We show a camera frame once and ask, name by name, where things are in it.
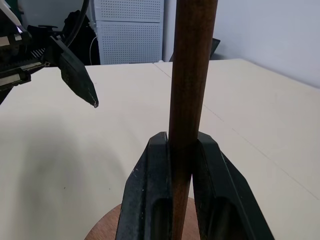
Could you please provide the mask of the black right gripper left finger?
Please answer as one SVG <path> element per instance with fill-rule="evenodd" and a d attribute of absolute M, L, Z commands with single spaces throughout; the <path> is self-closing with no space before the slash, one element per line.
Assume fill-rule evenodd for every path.
<path fill-rule="evenodd" d="M 117 240 L 172 239 L 173 191 L 166 132 L 152 136 L 124 188 Z"/>

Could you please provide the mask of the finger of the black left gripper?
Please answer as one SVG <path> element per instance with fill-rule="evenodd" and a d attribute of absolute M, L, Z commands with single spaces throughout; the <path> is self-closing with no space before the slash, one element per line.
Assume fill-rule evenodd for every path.
<path fill-rule="evenodd" d="M 60 39 L 49 38 L 44 61 L 60 69 L 62 80 L 78 97 L 94 108 L 99 106 L 94 84 L 85 65 Z"/>

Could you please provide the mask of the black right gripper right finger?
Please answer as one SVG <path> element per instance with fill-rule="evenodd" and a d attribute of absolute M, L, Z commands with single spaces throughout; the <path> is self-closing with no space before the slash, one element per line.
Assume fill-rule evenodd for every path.
<path fill-rule="evenodd" d="M 192 166 L 202 240 L 272 240 L 274 236 L 245 177 L 218 143 L 199 132 Z"/>

